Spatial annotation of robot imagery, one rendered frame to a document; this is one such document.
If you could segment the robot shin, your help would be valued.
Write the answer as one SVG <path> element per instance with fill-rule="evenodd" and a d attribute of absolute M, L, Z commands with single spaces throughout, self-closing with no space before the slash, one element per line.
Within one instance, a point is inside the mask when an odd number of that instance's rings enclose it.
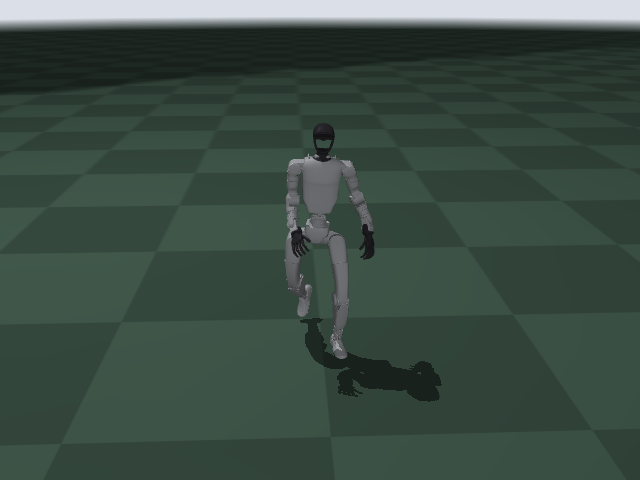
<path fill-rule="evenodd" d="M 288 282 L 287 282 L 287 283 L 288 283 Z M 304 280 L 304 283 L 303 283 L 303 287 L 302 287 L 302 288 L 300 288 L 300 289 L 298 289 L 298 288 L 297 288 L 297 289 L 291 288 L 289 285 L 288 285 L 288 287 L 289 287 L 289 288 L 288 288 L 288 290 L 289 290 L 292 294 L 294 294 L 294 295 L 296 295 L 296 296 L 300 297 L 300 299 L 301 299 L 301 297 L 302 297 L 302 298 L 304 298 L 304 300 L 306 299 L 307 292 L 306 292 L 306 290 L 305 290 L 305 280 Z M 304 297 L 303 295 L 304 295 L 305 297 Z"/>
<path fill-rule="evenodd" d="M 343 328 L 347 322 L 348 311 L 349 311 L 348 307 L 349 307 L 349 296 L 348 296 L 348 300 L 346 301 L 346 304 L 342 304 L 340 308 L 338 308 L 338 306 L 337 307 L 333 306 L 332 315 L 333 315 L 333 322 L 334 322 L 334 335 L 333 335 L 334 341 L 336 341 L 337 336 L 338 336 L 338 339 L 341 340 Z"/>

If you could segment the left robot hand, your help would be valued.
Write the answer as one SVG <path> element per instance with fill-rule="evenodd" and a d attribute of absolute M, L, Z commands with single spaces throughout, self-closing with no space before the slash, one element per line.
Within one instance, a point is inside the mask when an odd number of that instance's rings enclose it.
<path fill-rule="evenodd" d="M 364 237 L 364 242 L 363 242 L 362 246 L 359 248 L 359 250 L 362 250 L 362 248 L 365 245 L 365 252 L 360 257 L 360 258 L 364 257 L 363 258 L 363 260 L 364 260 L 364 259 L 372 258 L 375 252 L 374 252 L 374 240 L 373 240 L 373 237 L 372 237 L 373 231 L 368 231 L 368 225 L 367 224 L 364 224 L 362 226 L 362 231 L 363 231 L 363 235 L 365 237 Z"/>

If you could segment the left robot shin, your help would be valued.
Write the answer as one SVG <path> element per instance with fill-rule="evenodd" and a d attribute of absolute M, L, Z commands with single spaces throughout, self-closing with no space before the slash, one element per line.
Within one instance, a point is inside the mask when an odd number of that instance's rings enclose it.
<path fill-rule="evenodd" d="M 347 322 L 348 311 L 349 311 L 348 307 L 349 307 L 349 296 L 348 296 L 348 300 L 346 301 L 346 304 L 342 304 L 340 308 L 338 308 L 338 306 L 337 307 L 333 306 L 332 315 L 333 315 L 333 322 L 334 322 L 334 335 L 333 335 L 334 341 L 336 341 L 337 336 L 338 336 L 338 339 L 341 340 L 343 328 Z"/>

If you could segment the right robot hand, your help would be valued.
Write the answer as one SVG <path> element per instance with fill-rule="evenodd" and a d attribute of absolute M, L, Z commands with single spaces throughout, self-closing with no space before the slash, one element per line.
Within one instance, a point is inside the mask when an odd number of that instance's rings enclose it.
<path fill-rule="evenodd" d="M 303 242 L 303 241 L 304 241 L 304 239 L 305 239 L 305 240 L 307 240 L 308 242 L 311 242 L 311 241 L 309 240 L 309 238 L 308 238 L 308 237 L 306 237 L 305 235 L 303 235 L 303 234 L 302 234 L 302 229 L 301 229 L 299 226 L 297 226 L 297 228 L 298 228 L 298 230 L 294 230 L 294 231 L 291 233 L 291 237 L 292 237 L 291 245 L 292 245 L 292 251 L 293 251 L 294 255 L 298 258 L 298 255 L 296 254 L 296 251 L 297 251 L 297 253 L 298 253 L 300 256 L 302 256 L 302 254 L 300 253 L 299 249 L 301 250 L 301 252 L 302 252 L 304 255 L 306 255 L 306 253 L 305 253 L 305 252 L 304 252 L 304 250 L 302 249 L 301 244 L 303 245 L 303 247 L 304 247 L 307 251 L 309 251 L 309 249 L 306 247 L 306 245 L 305 245 L 305 244 L 304 244 L 304 242 Z M 304 239 L 303 239 L 303 238 L 304 238 Z M 298 249 L 298 246 L 299 246 L 299 249 Z M 295 251 L 295 249 L 296 249 L 296 251 Z"/>

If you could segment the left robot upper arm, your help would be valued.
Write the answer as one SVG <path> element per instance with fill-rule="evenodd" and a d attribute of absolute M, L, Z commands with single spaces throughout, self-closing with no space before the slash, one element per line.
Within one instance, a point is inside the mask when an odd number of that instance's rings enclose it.
<path fill-rule="evenodd" d="M 353 205 L 358 205 L 364 201 L 362 193 L 359 191 L 359 181 L 356 170 L 351 161 L 340 160 L 343 176 L 345 177 L 347 187 L 350 192 L 349 201 Z"/>

